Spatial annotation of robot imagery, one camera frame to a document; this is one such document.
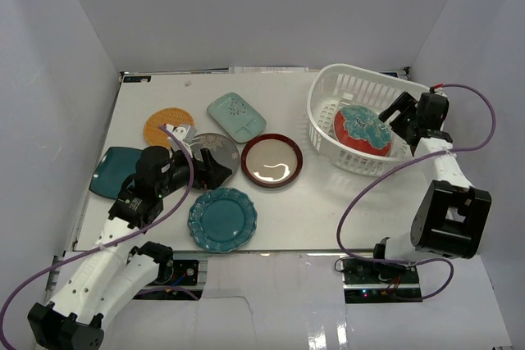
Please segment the grey reindeer plate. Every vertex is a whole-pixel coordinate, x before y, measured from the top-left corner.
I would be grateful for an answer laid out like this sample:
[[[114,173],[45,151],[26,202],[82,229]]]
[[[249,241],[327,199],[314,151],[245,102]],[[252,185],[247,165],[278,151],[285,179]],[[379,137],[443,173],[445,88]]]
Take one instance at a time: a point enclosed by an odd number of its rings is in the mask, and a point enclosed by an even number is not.
[[[216,133],[202,133],[194,136],[190,144],[194,157],[202,160],[200,150],[208,149],[212,157],[222,166],[229,168],[232,174],[221,184],[225,186],[235,176],[240,168],[240,154],[236,144],[226,136]]]

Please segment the red and teal floral plate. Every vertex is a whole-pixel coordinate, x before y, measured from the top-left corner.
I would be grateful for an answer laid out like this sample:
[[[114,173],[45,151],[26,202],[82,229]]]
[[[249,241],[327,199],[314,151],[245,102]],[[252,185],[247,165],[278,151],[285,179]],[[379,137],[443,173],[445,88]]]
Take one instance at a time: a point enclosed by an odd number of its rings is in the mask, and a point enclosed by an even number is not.
[[[392,147],[388,126],[367,107],[348,105],[335,115],[333,129],[339,143],[367,154],[386,157]]]

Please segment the teal scalloped round plate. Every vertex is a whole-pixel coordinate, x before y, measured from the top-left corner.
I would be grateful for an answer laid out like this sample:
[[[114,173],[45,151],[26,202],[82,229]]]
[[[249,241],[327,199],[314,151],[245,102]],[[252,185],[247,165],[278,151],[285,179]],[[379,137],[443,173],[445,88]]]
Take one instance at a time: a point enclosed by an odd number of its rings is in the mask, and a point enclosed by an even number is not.
[[[198,197],[189,210],[189,233],[199,248],[225,254],[245,245],[257,229],[258,213],[249,195],[219,188]]]

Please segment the red rimmed beige bowl plate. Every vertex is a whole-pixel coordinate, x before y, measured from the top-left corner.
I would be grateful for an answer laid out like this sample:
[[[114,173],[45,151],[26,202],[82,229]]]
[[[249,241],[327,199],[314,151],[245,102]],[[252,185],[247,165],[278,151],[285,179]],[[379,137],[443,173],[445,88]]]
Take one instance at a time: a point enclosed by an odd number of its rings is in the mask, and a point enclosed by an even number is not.
[[[249,181],[265,189],[294,183],[303,169],[299,145],[283,134],[261,134],[243,148],[240,166]]]

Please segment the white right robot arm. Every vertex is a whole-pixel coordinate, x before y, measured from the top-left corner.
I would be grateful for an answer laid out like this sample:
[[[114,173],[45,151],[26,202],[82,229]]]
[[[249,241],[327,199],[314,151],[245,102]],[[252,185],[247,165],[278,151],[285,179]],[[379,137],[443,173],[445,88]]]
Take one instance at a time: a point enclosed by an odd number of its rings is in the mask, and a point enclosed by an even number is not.
[[[491,195],[473,186],[453,156],[453,140],[442,129],[449,107],[448,98],[437,93],[416,99],[404,92],[379,115],[423,164],[428,182],[409,232],[374,247],[370,271],[380,283],[399,275],[399,261],[469,259],[481,242]]]

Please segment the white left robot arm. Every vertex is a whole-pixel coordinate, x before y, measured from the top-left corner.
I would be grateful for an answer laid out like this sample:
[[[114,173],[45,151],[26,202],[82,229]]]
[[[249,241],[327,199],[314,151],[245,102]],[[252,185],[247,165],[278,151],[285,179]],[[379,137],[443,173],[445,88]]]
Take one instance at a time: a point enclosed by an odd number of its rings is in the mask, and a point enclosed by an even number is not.
[[[203,148],[199,158],[185,149],[145,148],[135,172],[123,181],[109,210],[95,252],[86,257],[48,304],[35,303],[28,322],[46,349],[98,349],[104,327],[144,286],[166,283],[173,274],[172,248],[144,241],[146,229],[177,189],[216,189],[233,174]]]

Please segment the dark teal square plate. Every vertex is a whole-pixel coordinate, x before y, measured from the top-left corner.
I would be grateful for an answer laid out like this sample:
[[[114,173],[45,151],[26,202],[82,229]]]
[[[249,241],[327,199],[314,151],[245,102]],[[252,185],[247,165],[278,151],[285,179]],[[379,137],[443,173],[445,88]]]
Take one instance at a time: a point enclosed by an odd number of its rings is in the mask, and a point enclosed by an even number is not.
[[[99,197],[115,200],[123,182],[135,173],[135,164],[141,150],[128,147],[110,147],[97,165],[89,191]]]

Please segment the light teal rectangular plate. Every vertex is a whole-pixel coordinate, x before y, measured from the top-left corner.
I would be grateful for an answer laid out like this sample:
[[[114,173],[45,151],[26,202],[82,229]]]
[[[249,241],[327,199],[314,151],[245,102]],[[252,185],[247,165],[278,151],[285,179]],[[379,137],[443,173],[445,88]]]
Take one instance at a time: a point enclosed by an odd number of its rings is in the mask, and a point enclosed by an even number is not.
[[[208,114],[237,143],[247,143],[267,126],[265,118],[237,93],[226,93],[208,105]]]

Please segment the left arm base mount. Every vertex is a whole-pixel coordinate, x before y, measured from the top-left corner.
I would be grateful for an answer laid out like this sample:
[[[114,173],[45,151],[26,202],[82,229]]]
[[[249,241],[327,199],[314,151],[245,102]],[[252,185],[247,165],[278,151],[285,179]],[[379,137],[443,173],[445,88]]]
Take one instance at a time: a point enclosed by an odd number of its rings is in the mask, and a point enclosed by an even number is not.
[[[199,261],[172,260],[159,269],[157,278],[135,295],[135,300],[198,301]]]

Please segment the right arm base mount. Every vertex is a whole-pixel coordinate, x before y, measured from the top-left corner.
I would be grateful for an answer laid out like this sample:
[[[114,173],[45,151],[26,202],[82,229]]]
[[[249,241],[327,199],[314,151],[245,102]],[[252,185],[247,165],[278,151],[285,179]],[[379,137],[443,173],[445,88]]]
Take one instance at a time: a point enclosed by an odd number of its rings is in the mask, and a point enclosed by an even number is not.
[[[334,269],[341,274],[346,304],[422,301],[419,275],[414,267],[341,257]]]

